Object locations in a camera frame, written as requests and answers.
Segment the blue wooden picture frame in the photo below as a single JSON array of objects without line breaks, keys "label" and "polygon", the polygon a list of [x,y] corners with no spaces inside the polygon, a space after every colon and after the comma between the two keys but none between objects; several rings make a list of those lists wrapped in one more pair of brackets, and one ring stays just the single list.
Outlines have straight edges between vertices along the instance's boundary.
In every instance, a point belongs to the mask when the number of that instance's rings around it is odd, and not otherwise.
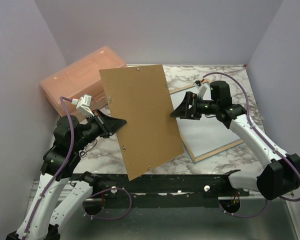
[{"label": "blue wooden picture frame", "polygon": [[[206,79],[202,87],[192,84],[171,91],[173,107],[180,105],[188,91],[200,93],[204,100],[210,100],[210,83],[211,80]],[[176,121],[185,151],[194,163],[243,143],[242,139],[212,115],[202,116],[200,120],[177,118]]]}]

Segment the brown cardboard backing board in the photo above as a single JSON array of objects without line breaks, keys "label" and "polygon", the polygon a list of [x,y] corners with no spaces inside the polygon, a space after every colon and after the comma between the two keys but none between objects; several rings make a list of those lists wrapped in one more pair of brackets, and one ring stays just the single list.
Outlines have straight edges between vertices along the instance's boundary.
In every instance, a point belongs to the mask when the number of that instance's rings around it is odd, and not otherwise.
[{"label": "brown cardboard backing board", "polygon": [[110,115],[126,120],[116,133],[130,181],[184,153],[162,65],[102,69]]}]

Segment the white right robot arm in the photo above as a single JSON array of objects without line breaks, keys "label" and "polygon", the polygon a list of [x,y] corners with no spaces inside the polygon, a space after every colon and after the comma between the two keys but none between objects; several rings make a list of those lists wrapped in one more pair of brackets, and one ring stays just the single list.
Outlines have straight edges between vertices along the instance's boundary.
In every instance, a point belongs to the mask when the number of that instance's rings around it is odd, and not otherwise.
[{"label": "white right robot arm", "polygon": [[238,189],[261,193],[267,200],[296,190],[300,187],[300,157],[289,154],[274,144],[260,130],[240,104],[232,102],[230,86],[226,81],[213,81],[209,84],[210,100],[199,94],[187,91],[180,105],[170,114],[172,118],[200,120],[203,115],[213,115],[227,129],[240,137],[257,157],[263,171],[261,174],[236,171],[220,183],[220,191],[231,196]]}]

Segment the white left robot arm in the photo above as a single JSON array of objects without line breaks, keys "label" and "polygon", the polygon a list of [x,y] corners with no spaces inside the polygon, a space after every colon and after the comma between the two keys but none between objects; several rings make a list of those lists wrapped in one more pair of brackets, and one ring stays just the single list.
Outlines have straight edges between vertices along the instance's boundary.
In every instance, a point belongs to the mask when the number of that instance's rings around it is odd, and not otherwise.
[{"label": "white left robot arm", "polygon": [[80,153],[98,137],[109,138],[127,123],[100,110],[86,124],[70,114],[61,117],[53,131],[54,143],[44,154],[39,184],[21,226],[7,235],[8,240],[58,240],[65,223],[83,201],[97,197],[105,186],[90,172],[80,176],[78,186],[58,204],[58,199],[81,160]]}]

